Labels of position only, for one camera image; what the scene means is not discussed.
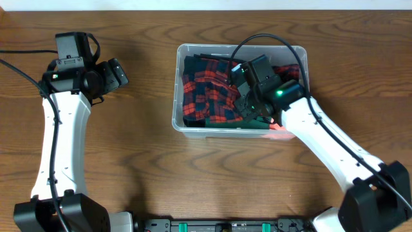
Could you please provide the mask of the dark green garment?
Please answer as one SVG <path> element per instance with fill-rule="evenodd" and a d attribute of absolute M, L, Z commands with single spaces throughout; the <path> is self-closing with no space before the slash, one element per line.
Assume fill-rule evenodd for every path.
<path fill-rule="evenodd" d="M 266 121 L 236 121 L 236 122 L 217 122 L 212 123 L 209 119 L 205 120 L 206 128 L 225 128 L 225 129 L 248 129 L 248 130 L 269 130 L 271 123 Z"/>

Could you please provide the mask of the pink garment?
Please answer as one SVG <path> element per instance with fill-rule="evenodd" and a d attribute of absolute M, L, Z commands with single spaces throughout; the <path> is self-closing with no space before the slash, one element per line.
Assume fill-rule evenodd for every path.
<path fill-rule="evenodd" d="M 280 126 L 278 123 L 276 122 L 271 122 L 269 124 L 269 128 L 271 130 L 278 130 L 278 131 L 286 131 L 286 128 L 284 126 Z"/>

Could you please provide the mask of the red plaid shirt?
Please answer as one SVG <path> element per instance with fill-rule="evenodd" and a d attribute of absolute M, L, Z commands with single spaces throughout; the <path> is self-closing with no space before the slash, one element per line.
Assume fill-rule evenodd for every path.
<path fill-rule="evenodd" d="M 236 86 L 230 83 L 230 75 L 233 68 L 245 62 L 205 54 L 185 57 L 182 75 L 183 119 L 209 119 L 212 123 L 244 121 L 234 106 L 241 96 Z M 274 116 L 283 106 L 303 95 L 298 64 L 272 68 L 280 76 L 282 85 L 265 93 L 260 93 L 257 88 L 248 93 L 259 102 L 269 103 L 273 107 L 274 114 L 271 117 L 256 118 L 268 123 L 275 122 Z"/>

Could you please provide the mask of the black garment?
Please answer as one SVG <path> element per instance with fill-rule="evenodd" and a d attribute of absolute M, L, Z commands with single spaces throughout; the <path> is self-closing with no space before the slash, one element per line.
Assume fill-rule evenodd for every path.
<path fill-rule="evenodd" d="M 204 128 L 206 125 L 205 120 L 191 121 L 191 120 L 184 119 L 183 123 L 188 128 Z"/>

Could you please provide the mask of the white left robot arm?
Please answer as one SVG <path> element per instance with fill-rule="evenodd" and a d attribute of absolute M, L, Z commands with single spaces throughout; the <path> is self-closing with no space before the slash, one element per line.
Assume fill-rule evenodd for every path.
<path fill-rule="evenodd" d="M 92 101 L 129 82 L 116 58 L 87 67 L 57 61 L 39 84 L 45 90 L 41 164 L 30 200 L 14 207 L 21 231 L 132 231 L 130 212 L 108 213 L 88 197 L 86 127 Z"/>

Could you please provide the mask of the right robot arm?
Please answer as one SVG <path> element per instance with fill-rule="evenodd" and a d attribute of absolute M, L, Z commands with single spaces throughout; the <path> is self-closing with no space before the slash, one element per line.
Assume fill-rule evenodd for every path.
<path fill-rule="evenodd" d="M 312 219 L 316 231 L 391 231 L 411 218 L 408 170 L 385 164 L 338 127 L 297 81 L 266 80 L 240 85 L 236 107 L 244 118 L 278 117 L 317 156 L 336 179 L 344 199 Z"/>

